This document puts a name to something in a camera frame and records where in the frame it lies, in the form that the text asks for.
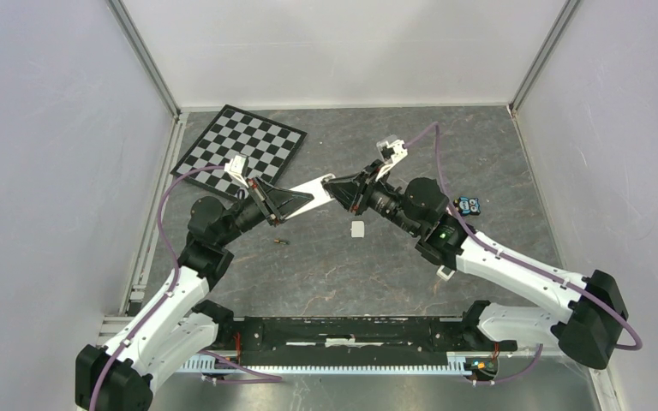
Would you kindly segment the white remote with dark buttons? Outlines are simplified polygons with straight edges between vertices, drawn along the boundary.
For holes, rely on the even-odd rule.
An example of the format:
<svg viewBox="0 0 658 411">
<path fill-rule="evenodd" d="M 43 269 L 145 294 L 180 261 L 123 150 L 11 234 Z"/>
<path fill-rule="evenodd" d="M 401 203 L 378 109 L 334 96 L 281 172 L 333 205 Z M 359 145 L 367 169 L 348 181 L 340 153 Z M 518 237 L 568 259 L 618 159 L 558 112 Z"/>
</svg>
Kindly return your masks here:
<svg viewBox="0 0 658 411">
<path fill-rule="evenodd" d="M 335 177 L 336 176 L 334 174 L 329 173 L 291 188 L 290 191 L 292 192 L 310 194 L 313 198 L 307 204 L 302 205 L 296 211 L 289 214 L 286 219 L 298 217 L 303 213 L 312 211 L 313 209 L 333 202 L 334 198 L 324 189 L 323 183 L 325 181 L 334 179 Z"/>
</svg>

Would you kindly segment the white battery cover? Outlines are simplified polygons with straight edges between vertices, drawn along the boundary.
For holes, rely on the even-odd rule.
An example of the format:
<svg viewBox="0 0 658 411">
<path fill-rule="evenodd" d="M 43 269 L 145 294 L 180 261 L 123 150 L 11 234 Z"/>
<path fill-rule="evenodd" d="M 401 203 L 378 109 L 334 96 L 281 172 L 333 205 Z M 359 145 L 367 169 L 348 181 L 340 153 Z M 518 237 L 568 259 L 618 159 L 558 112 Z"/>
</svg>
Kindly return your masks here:
<svg viewBox="0 0 658 411">
<path fill-rule="evenodd" d="M 365 224 L 363 221 L 351 222 L 350 236 L 352 238 L 363 238 L 365 236 Z"/>
</svg>

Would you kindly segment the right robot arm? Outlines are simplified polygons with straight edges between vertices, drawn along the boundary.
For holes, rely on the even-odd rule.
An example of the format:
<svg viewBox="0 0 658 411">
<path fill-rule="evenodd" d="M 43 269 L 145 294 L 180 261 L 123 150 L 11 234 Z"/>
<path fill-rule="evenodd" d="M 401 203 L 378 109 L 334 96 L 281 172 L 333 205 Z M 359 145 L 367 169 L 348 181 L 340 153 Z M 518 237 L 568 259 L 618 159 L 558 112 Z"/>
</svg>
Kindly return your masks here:
<svg viewBox="0 0 658 411">
<path fill-rule="evenodd" d="M 556 344 L 574 361 L 593 369 L 607 368 L 628 323 L 628 311 L 616 279 L 605 271 L 590 275 L 545 265 L 490 239 L 451 211 L 439 183 L 427 177 L 395 188 L 374 162 L 352 176 L 328 178 L 322 187 L 346 211 L 373 210 L 417 238 L 416 250 L 440 277 L 461 271 L 510 290 L 534 303 L 537 318 L 525 308 L 516 316 L 508 308 L 484 303 L 479 317 L 460 327 L 472 349 L 492 341 L 518 340 Z"/>
</svg>

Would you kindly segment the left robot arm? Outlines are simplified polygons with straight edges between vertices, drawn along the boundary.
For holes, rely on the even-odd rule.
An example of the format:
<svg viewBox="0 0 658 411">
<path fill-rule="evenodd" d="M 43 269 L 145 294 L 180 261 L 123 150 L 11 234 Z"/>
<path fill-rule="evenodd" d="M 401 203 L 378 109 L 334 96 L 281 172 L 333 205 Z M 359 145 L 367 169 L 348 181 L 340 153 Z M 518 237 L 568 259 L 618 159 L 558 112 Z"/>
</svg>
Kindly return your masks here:
<svg viewBox="0 0 658 411">
<path fill-rule="evenodd" d="M 184 363 L 210 345 L 226 348 L 235 326 L 223 307 L 203 308 L 234 259 L 227 246 L 263 223 L 279 225 L 331 201 L 321 177 L 293 188 L 258 178 L 230 207 L 197 200 L 183 250 L 156 295 L 101 346 L 86 345 L 75 362 L 75 403 L 85 410 L 147 410 Z"/>
</svg>

